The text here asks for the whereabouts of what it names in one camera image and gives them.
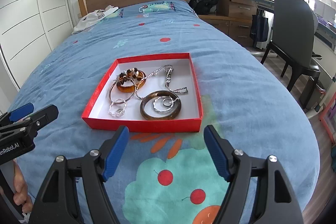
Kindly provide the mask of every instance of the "gray chair back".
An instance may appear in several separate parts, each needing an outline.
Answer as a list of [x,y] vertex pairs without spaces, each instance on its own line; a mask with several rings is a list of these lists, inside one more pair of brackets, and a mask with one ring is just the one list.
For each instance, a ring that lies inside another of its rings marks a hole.
[[309,68],[314,18],[304,0],[274,0],[273,43],[298,64]]

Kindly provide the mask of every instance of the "gold bangle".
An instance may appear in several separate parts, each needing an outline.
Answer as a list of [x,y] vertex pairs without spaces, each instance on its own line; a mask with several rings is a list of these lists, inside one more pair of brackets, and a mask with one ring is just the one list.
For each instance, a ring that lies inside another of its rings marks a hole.
[[[140,79],[143,79],[146,77],[146,74],[141,71],[141,70],[138,70],[139,72],[139,76],[136,77],[135,79],[138,80],[138,78]],[[136,83],[135,85],[137,86],[137,89],[139,90],[140,88],[142,88],[142,86],[146,83],[146,79],[144,80],[140,80],[140,82]],[[117,82],[117,89],[121,92],[124,92],[124,93],[132,93],[135,91],[135,86],[134,85],[130,85],[130,86],[122,86],[121,85],[121,82]]]
[[[177,102],[177,107],[176,109],[168,114],[167,116],[164,116],[164,117],[153,117],[153,116],[150,116],[148,115],[146,112],[145,112],[145,105],[153,98],[155,97],[159,97],[159,96],[168,96],[168,97],[171,97],[173,100],[176,100]],[[179,99],[179,97],[175,94],[175,93],[172,93],[170,91],[167,91],[167,90],[159,90],[159,91],[155,91],[155,92],[152,92],[150,94],[148,94],[142,101],[141,101],[141,104],[140,104],[140,113],[141,115],[146,119],[146,120],[149,120],[149,121],[152,121],[152,120],[172,120],[174,119],[181,111],[181,108],[182,108],[182,104],[181,104],[181,100]]]

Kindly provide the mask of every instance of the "trash can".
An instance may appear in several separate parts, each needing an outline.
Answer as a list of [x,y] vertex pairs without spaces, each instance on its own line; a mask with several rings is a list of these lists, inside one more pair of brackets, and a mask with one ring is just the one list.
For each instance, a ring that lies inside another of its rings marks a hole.
[[[304,104],[305,101],[307,100],[307,97],[309,96],[309,93],[313,87],[314,84],[314,79],[313,77],[309,77],[308,82],[303,90],[303,92],[301,93],[300,96],[300,102],[301,104]],[[321,101],[321,96],[323,94],[326,93],[326,90],[324,88],[324,86],[322,85],[322,83],[320,82],[320,80],[317,81],[317,84],[315,86],[315,89],[313,91],[312,96],[310,97],[310,100],[307,104],[307,109],[311,109],[312,107],[314,107],[317,103],[319,103]]]

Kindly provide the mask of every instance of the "chair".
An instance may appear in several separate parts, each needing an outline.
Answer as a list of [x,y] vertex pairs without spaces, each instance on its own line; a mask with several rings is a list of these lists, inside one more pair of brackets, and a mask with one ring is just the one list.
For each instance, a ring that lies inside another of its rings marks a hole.
[[273,50],[286,62],[281,77],[288,65],[292,67],[287,86],[289,92],[300,75],[313,77],[313,88],[303,108],[306,108],[320,76],[320,68],[312,59],[314,33],[313,13],[304,0],[274,0],[273,40],[269,42],[261,63]]

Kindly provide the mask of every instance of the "blue gripper pad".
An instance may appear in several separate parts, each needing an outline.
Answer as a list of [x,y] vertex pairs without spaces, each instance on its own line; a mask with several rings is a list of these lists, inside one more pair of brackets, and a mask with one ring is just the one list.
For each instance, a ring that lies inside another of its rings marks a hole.
[[110,151],[106,151],[107,153],[105,158],[104,170],[101,174],[103,181],[106,182],[110,177],[112,177],[118,167],[120,159],[125,151],[127,142],[129,139],[129,131],[125,126],[120,126],[113,138],[110,140],[106,140],[102,147],[101,153],[103,156],[103,146],[105,149]]
[[26,117],[28,114],[33,113],[34,105],[32,103],[27,103],[26,105],[13,110],[9,116],[11,122],[17,122],[18,120]]
[[[217,134],[217,139],[222,140],[222,138]],[[230,181],[231,174],[228,168],[228,159],[225,156],[220,144],[216,140],[213,132],[209,126],[206,126],[204,129],[204,141],[209,150],[210,156],[213,163],[217,169],[218,175],[223,177],[227,182]]]

